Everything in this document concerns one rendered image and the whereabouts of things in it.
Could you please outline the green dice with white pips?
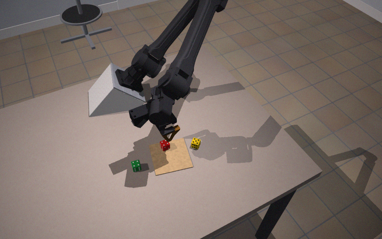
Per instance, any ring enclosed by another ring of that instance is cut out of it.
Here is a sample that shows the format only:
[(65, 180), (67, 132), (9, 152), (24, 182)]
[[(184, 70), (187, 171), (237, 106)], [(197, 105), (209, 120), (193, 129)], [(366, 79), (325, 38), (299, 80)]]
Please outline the green dice with white pips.
[(133, 172), (137, 172), (137, 171), (141, 170), (141, 165), (140, 165), (139, 159), (132, 161), (131, 164), (132, 164)]

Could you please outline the yellow dice with black pips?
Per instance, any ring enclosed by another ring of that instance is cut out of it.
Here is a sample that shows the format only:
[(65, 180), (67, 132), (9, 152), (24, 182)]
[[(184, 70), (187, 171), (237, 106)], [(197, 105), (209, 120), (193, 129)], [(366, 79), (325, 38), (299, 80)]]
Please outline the yellow dice with black pips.
[(193, 138), (193, 140), (191, 142), (191, 147), (195, 148), (195, 149), (198, 149), (200, 147), (200, 144), (201, 144), (201, 140), (200, 139)]

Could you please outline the tan mat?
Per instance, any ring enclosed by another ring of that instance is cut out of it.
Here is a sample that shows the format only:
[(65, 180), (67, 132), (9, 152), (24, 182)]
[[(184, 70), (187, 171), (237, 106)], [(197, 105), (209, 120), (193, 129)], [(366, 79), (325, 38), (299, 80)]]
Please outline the tan mat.
[(160, 143), (149, 145), (156, 176), (193, 167), (184, 138), (169, 143), (170, 149), (166, 151), (161, 149)]

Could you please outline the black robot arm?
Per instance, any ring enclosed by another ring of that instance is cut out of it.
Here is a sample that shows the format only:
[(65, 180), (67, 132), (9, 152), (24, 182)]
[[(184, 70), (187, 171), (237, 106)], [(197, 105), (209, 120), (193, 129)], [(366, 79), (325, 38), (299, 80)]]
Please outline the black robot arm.
[(225, 9), (228, 0), (188, 0), (171, 23), (151, 45), (146, 44), (133, 57), (125, 71), (115, 71), (120, 86), (143, 91), (142, 81), (147, 75), (156, 77), (166, 63), (164, 55), (171, 44), (192, 20), (179, 53), (158, 86), (151, 89), (147, 104), (129, 110), (134, 126), (141, 128), (148, 120), (155, 125), (167, 123), (175, 100), (190, 91), (194, 65), (215, 12)]

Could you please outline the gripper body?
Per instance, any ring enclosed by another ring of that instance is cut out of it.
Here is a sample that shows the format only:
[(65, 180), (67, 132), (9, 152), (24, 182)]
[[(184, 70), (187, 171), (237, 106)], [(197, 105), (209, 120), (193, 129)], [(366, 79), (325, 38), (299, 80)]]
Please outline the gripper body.
[(168, 124), (175, 124), (175, 123), (176, 123), (176, 117), (173, 115), (173, 113), (171, 113), (170, 117), (168, 117), (167, 123), (165, 123), (163, 125), (156, 125), (156, 127), (160, 131), (161, 135), (165, 136), (165, 135), (175, 131), (174, 127), (172, 127), (172, 126), (168, 127), (168, 128), (165, 128), (165, 127)]

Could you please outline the red dice with white pips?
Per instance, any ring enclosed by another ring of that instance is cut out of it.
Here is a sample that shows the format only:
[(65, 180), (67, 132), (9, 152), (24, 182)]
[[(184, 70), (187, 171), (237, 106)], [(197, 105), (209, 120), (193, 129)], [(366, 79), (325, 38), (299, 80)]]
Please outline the red dice with white pips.
[(170, 149), (170, 143), (167, 142), (166, 140), (163, 140), (160, 142), (160, 147), (163, 151), (166, 151), (166, 150)]

